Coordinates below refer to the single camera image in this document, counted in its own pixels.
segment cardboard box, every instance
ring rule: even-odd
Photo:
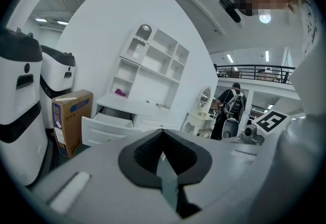
[[[82,117],[90,117],[93,94],[86,90],[52,99],[52,119],[59,152],[71,158],[82,143]]]

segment vanity table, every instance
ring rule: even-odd
[[[180,130],[170,112],[189,51],[148,22],[141,21],[122,48],[97,114],[82,118],[82,140],[93,146],[159,128]]]
[[[212,100],[210,87],[203,88],[192,111],[183,123],[181,131],[201,137],[210,137],[213,118],[210,117],[208,111]]]

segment round mirror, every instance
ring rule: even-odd
[[[200,106],[204,107],[207,102],[210,99],[210,88],[204,89],[204,91],[201,92],[201,97],[200,97]]]

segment purple object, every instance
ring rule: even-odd
[[[116,93],[117,95],[119,95],[119,96],[126,96],[126,94],[123,93],[119,88],[116,89],[115,93]]]

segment backpack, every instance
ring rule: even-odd
[[[224,105],[223,112],[227,118],[234,118],[237,121],[241,120],[243,113],[243,93],[237,94],[234,89],[231,89],[233,93],[232,99]]]

